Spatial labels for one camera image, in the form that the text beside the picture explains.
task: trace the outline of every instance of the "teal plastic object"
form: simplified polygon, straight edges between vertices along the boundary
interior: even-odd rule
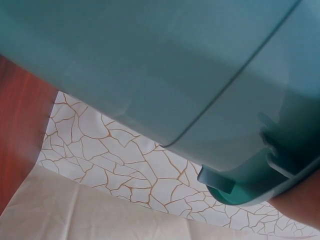
[[[0,0],[0,53],[257,203],[319,167],[317,0]]]
[[[265,201],[319,168],[319,10],[316,0],[297,5],[232,84],[167,146],[202,164],[198,180],[218,201]]]

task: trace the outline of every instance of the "white fabric with brown lines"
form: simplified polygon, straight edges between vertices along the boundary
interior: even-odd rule
[[[200,167],[59,92],[38,164],[81,184],[164,213],[249,232],[317,236],[263,202],[227,206],[197,181]]]

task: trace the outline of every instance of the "skin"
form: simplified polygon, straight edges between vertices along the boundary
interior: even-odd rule
[[[320,229],[320,169],[269,203],[287,217]]]

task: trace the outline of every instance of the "wrinkled sheet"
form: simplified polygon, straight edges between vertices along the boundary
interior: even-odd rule
[[[155,211],[36,165],[0,217],[1,240],[280,240]]]
[[[38,164],[120,199],[219,227],[283,237],[320,234],[267,202],[237,207],[216,201],[197,181],[200,166],[62,92]]]

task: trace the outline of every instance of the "reddish brown wooden surface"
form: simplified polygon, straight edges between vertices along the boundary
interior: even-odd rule
[[[0,214],[35,165],[56,94],[0,55]]]

